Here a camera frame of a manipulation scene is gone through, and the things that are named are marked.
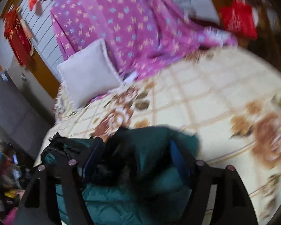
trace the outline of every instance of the plastic bag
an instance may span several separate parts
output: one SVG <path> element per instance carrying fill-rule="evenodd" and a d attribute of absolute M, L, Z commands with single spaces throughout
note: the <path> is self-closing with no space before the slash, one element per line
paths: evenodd
<path fill-rule="evenodd" d="M 252 8 L 241 0 L 233 0 L 232 6 L 221 9 L 225 29 L 236 36 L 257 39 Z"/>

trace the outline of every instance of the red object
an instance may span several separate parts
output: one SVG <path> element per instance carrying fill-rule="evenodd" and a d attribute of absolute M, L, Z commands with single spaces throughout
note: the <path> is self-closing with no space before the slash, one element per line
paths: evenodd
<path fill-rule="evenodd" d="M 233 0 L 232 6 L 221 9 L 225 30 L 238 37 L 257 39 L 252 8 L 240 0 Z"/>
<path fill-rule="evenodd" d="M 3 225 L 13 225 L 18 208 L 13 208 L 3 221 Z"/>
<path fill-rule="evenodd" d="M 20 23 L 17 10 L 13 8 L 4 15 L 4 37 L 10 46 L 21 66 L 28 66 L 33 54 L 33 46 L 27 38 Z"/>
<path fill-rule="evenodd" d="M 33 10 L 33 7 L 35 6 L 35 4 L 37 3 L 38 0 L 29 0 L 28 1 L 28 5 L 29 5 L 29 9 L 30 11 Z"/>

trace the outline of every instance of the pink blanket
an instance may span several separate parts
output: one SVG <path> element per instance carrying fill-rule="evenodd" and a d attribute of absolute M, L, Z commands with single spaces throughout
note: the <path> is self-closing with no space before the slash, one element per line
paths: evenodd
<path fill-rule="evenodd" d="M 184 20 L 173 0 L 56 0 L 51 14 L 65 60 L 104 38 L 117 71 L 137 70 L 139 79 L 200 46 L 237 44 L 230 34 Z"/>

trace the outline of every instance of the teal jacket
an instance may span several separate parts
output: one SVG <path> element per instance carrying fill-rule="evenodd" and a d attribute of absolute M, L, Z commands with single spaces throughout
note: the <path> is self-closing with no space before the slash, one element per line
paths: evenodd
<path fill-rule="evenodd" d="M 166 127 L 147 127 L 120 134 L 121 151 L 132 152 L 136 174 L 116 186 L 89 183 L 83 198 L 96 225 L 167 225 L 177 222 L 189 200 L 190 189 L 183 184 L 170 155 L 170 141 L 183 145 L 196 158 L 199 141 Z M 90 140 L 74 139 L 87 143 Z M 56 186 L 61 219 L 70 225 L 60 185 Z"/>

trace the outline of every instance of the floral bed sheet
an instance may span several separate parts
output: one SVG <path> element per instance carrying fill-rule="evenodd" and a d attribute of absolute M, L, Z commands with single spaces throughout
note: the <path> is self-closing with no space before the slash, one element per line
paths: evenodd
<path fill-rule="evenodd" d="M 174 63 L 77 113 L 64 97 L 68 107 L 41 151 L 57 131 L 104 140 L 120 125 L 169 125 L 197 133 L 199 158 L 213 167 L 236 167 L 259 224 L 265 225 L 281 204 L 281 74 L 241 48 L 214 49 L 195 59 Z M 204 224 L 211 219 L 215 191 L 212 187 Z"/>

